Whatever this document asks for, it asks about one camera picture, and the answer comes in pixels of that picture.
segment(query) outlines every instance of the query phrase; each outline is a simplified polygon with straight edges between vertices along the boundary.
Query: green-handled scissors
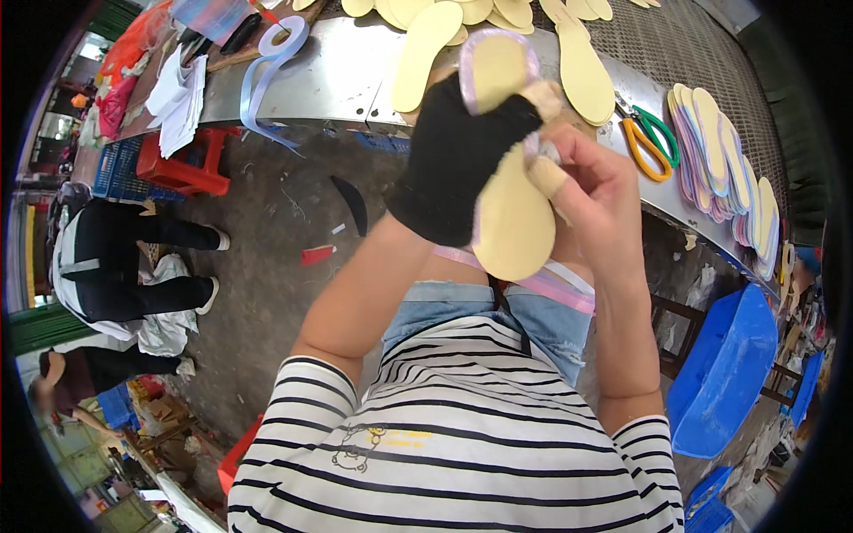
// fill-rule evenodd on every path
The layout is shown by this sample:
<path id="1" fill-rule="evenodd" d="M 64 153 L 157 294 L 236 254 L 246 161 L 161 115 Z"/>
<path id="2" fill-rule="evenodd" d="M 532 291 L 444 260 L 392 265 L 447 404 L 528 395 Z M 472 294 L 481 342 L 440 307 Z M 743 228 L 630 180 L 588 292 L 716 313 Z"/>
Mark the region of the green-handled scissors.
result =
<path id="1" fill-rule="evenodd" d="M 663 120 L 641 107 L 629 106 L 628 102 L 626 102 L 618 92 L 616 93 L 616 104 L 620 108 L 619 111 L 625 118 L 633 119 L 640 125 L 642 132 L 646 137 L 648 137 L 649 141 L 651 141 L 652 144 L 660 150 L 660 153 L 664 155 L 667 161 L 669 161 L 672 168 L 676 168 L 681 163 L 682 158 L 678 152 L 678 142 L 676 141 L 675 136 L 672 135 L 670 128 L 664 124 Z M 659 131 L 666 139 L 668 150 L 665 150 L 664 146 L 660 143 L 660 139 L 655 134 L 656 130 Z"/>

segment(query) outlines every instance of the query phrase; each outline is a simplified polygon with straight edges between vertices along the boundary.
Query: woman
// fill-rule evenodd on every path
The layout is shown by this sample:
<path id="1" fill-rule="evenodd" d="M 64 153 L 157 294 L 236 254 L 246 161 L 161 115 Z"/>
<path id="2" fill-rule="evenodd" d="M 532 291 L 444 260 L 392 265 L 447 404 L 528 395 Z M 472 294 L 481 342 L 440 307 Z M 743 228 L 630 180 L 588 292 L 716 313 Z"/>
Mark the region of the woman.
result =
<path id="1" fill-rule="evenodd" d="M 77 318 L 119 340 L 130 340 L 144 315 L 195 309 L 207 313 L 219 292 L 216 277 L 178 276 L 139 285 L 136 242 L 228 250 L 231 239 L 212 226 L 95 198 L 56 238 L 51 283 L 56 297 Z"/>
<path id="2" fill-rule="evenodd" d="M 535 88 L 477 117 L 456 75 L 426 92 L 389 213 L 279 367 L 232 530 L 684 531 L 634 162 L 556 122 L 541 138 L 563 168 L 540 157 L 528 173 L 572 221 L 555 220 L 552 258 L 595 286 L 596 411 L 574 389 L 589 314 L 434 255 L 471 241 L 504 154 L 557 114 Z"/>
<path id="3" fill-rule="evenodd" d="M 150 356 L 141 353 L 136 345 L 124 352 L 95 346 L 77 348 L 65 354 L 45 351 L 38 364 L 41 375 L 27 392 L 32 405 L 43 413 L 55 411 L 118 438 L 123 437 L 122 432 L 105 427 L 78 404 L 142 374 L 195 375 L 192 359 Z"/>

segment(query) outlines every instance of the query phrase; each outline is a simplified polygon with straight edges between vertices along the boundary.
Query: denim shorts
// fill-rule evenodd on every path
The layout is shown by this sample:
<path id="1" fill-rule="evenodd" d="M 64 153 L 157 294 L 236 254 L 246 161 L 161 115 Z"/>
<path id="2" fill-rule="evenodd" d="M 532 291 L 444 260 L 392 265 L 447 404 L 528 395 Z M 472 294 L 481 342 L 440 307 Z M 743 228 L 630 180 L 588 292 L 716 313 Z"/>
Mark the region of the denim shorts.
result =
<path id="1" fill-rule="evenodd" d="M 394 346 L 434 324 L 463 316 L 487 316 L 527 336 L 574 386 L 583 367 L 592 315 L 574 310 L 524 287 L 510 285 L 504 292 L 512 315 L 494 309 L 491 287 L 452 281 L 417 281 L 406 293 L 382 341 L 383 356 Z"/>

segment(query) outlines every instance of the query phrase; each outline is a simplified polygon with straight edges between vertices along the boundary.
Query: black foam scrap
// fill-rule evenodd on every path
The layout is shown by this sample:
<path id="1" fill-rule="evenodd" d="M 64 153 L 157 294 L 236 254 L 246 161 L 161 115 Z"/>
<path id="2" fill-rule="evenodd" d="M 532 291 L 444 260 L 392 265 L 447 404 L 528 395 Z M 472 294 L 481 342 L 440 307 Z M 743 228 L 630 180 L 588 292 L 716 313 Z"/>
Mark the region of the black foam scrap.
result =
<path id="1" fill-rule="evenodd" d="M 356 229 L 358 230 L 358 236 L 367 237 L 368 207 L 364 203 L 362 194 L 358 192 L 355 185 L 347 182 L 345 179 L 337 176 L 329 176 L 329 179 L 332 180 L 332 184 L 338 189 L 338 192 L 340 192 L 340 195 L 344 197 L 344 201 L 350 207 L 352 219 L 355 221 Z"/>

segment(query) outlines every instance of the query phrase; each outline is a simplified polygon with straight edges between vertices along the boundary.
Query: blue ribbon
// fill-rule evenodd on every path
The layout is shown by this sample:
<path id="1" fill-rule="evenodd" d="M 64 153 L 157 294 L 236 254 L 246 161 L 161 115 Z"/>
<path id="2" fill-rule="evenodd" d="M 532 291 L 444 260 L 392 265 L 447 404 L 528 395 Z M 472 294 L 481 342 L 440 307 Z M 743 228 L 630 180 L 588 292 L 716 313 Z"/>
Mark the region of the blue ribbon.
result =
<path id="1" fill-rule="evenodd" d="M 290 30 L 290 36 L 287 38 L 287 41 L 285 41 L 284 46 L 279 48 L 278 53 L 275 55 L 263 55 L 259 57 L 255 61 L 252 61 L 252 64 L 249 65 L 249 68 L 246 70 L 246 75 L 243 77 L 243 85 L 240 90 L 240 121 L 249 130 L 283 144 L 289 148 L 291 152 L 304 159 L 304 155 L 296 151 L 296 148 L 299 147 L 298 143 L 276 135 L 274 130 L 258 124 L 258 121 L 256 120 L 258 109 L 261 106 L 261 101 L 264 99 L 264 93 L 266 92 L 267 87 L 269 87 L 272 82 L 272 77 L 276 75 L 281 65 L 292 58 L 299 49 L 302 48 L 302 45 L 305 44 L 305 41 L 308 39 L 308 24 L 302 17 L 297 15 L 290 16 L 281 19 L 279 24 Z M 267 33 L 275 35 L 280 30 L 279 26 L 271 26 L 270 29 L 267 30 Z M 261 37 L 261 40 L 263 41 L 265 37 L 266 34 Z M 258 81 L 258 84 L 252 87 L 255 71 L 258 70 L 261 63 L 266 61 L 270 61 L 271 64 L 267 67 L 264 73 L 261 74 L 261 79 Z"/>

